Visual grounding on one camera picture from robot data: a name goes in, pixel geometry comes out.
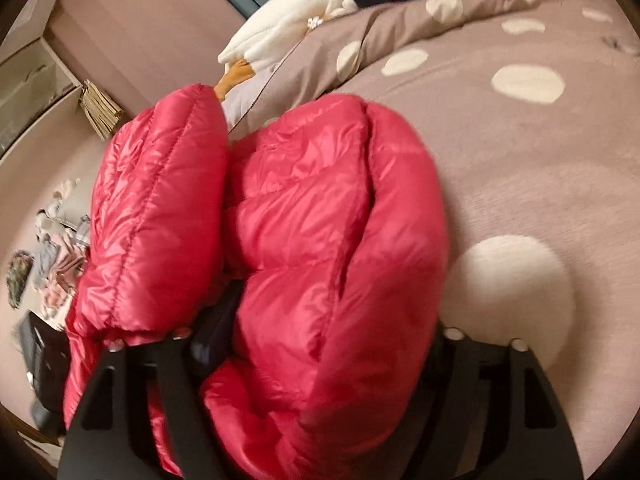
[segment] puffer jacket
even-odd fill
[[[224,272],[246,280],[233,355],[200,395],[258,480],[348,479],[392,433],[429,349],[447,257],[434,165],[406,121],[354,96],[229,147],[190,86],[114,138],[67,318],[69,424],[100,352],[189,325]],[[179,473],[159,404],[165,469]]]

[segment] polka dot bedding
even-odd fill
[[[640,404],[639,53],[614,0],[387,4],[309,33],[231,131],[332,91],[407,118],[447,205],[444,323],[534,349],[587,475]]]

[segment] red puffer jacket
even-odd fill
[[[234,355],[201,396],[233,462],[259,480],[350,478],[394,430],[447,256],[436,171],[397,114],[326,96],[228,148],[212,90],[185,88],[116,136],[92,217],[67,423],[105,344],[188,325],[224,267],[246,280]]]

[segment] shiny red fabric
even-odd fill
[[[352,478],[359,460],[398,424],[436,323],[447,238],[434,165],[397,114],[339,95],[285,114],[231,147],[227,160],[217,142],[226,131],[218,104],[205,95],[200,87],[172,94],[156,109],[191,100],[192,113],[176,112],[159,136],[160,124],[138,118],[106,155],[94,193],[99,242],[68,319],[66,420],[105,341],[141,342],[188,323],[223,258],[226,272],[246,279],[246,288],[234,354],[200,393],[224,449],[258,480]],[[150,152],[162,159],[155,143],[175,140],[180,131],[194,140],[176,156],[188,159],[189,169],[166,165],[166,193],[154,202],[154,215],[136,213],[129,222],[128,207],[114,205],[144,203],[154,194],[144,174],[136,179],[146,185],[127,190],[133,174],[108,169],[137,166],[127,161],[133,150],[119,146],[135,144],[137,158]],[[113,192],[101,192],[105,187],[120,190],[116,202]],[[174,193],[181,195],[180,212]],[[107,210],[109,221],[100,220]],[[178,218],[202,222],[191,231],[177,228]],[[145,245],[127,253],[126,240],[147,229]],[[153,261],[158,252],[146,245],[154,242],[173,244],[171,256]],[[190,262],[190,277],[180,285],[150,285],[172,276],[174,266],[186,264],[180,255],[193,251],[206,272]],[[130,280],[119,292],[113,277],[129,268],[141,283]],[[164,293],[177,295],[171,306]],[[126,303],[114,303],[120,297]],[[164,309],[168,315],[158,319]],[[162,463],[179,472],[157,403],[150,411]]]

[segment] silver bolt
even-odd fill
[[[514,339],[511,341],[511,347],[517,352],[526,352],[529,347],[522,339]]]
[[[119,352],[125,347],[125,343],[122,339],[116,339],[109,343],[109,352]]]
[[[462,341],[465,338],[465,333],[459,328],[451,327],[444,329],[444,337],[452,341]]]
[[[177,328],[174,330],[173,338],[175,341],[180,341],[182,339],[187,339],[191,336],[191,328],[188,326],[183,326],[182,328]]]

